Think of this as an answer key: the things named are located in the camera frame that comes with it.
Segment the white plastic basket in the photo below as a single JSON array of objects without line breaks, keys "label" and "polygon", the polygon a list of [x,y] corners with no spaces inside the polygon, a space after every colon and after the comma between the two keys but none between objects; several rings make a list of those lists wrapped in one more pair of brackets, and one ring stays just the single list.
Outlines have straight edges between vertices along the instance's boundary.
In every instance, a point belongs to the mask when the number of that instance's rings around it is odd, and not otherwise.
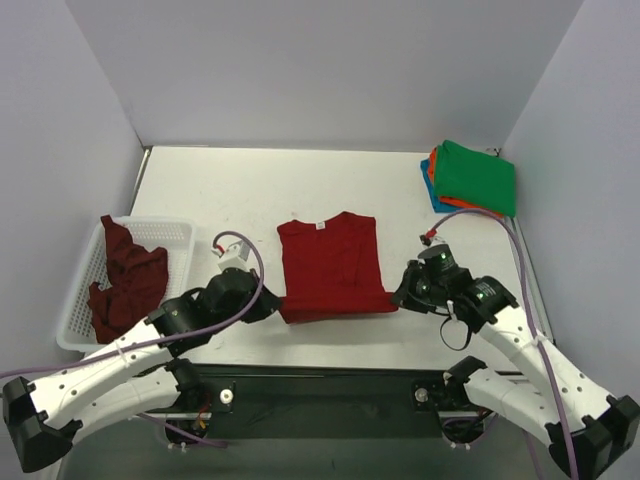
[{"label": "white plastic basket", "polygon": [[[151,251],[157,247],[167,250],[167,298],[176,297],[187,289],[193,258],[196,226],[179,218],[123,216],[114,222],[127,228],[133,242]],[[102,224],[97,224],[89,239],[66,296],[56,332],[58,346],[66,351],[90,354],[100,348],[92,326],[92,312],[88,306],[89,287],[98,283],[109,287],[106,268],[106,243]]]}]

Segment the dark red t-shirt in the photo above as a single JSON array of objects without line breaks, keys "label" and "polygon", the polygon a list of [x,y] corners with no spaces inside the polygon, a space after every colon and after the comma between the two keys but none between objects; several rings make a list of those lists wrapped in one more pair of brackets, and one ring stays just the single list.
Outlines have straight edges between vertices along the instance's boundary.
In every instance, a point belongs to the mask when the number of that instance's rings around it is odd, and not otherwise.
[{"label": "dark red t-shirt", "polygon": [[108,344],[160,305],[169,282],[168,252],[136,244],[130,231],[109,215],[101,224],[110,286],[92,283],[87,305],[96,341]]}]

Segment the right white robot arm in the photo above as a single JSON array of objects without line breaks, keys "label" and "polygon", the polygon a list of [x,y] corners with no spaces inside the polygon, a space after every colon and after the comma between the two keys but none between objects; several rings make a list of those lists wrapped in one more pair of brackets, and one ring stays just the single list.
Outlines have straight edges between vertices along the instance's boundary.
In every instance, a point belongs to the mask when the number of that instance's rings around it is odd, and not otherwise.
[{"label": "right white robot arm", "polygon": [[589,379],[538,329],[516,297],[490,276],[460,267],[448,245],[408,262],[395,305],[418,313],[447,311],[498,349],[527,379],[516,384],[467,356],[443,373],[443,395],[455,408],[478,406],[544,444],[568,476],[596,479],[627,452],[639,428],[639,405]]}]

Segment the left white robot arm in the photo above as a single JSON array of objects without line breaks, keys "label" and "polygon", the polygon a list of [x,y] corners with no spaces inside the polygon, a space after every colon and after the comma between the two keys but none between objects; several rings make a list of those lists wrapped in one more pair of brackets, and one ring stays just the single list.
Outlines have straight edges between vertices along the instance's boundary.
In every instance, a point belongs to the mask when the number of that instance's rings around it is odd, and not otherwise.
[{"label": "left white robot arm", "polygon": [[80,440],[128,417],[172,406],[195,409],[203,389],[185,353],[280,306],[255,272],[231,267],[206,287],[163,302],[77,364],[34,380],[11,375],[2,388],[2,414],[22,471],[56,463]]}]

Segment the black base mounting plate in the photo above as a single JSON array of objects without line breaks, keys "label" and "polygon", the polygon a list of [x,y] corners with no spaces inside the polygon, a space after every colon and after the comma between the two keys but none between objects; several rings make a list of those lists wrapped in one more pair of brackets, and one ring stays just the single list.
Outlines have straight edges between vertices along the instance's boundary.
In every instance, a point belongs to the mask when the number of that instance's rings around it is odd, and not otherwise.
[{"label": "black base mounting plate", "polygon": [[414,439],[472,442],[487,409],[447,397],[437,370],[198,364],[195,393],[162,408],[211,439]]}]

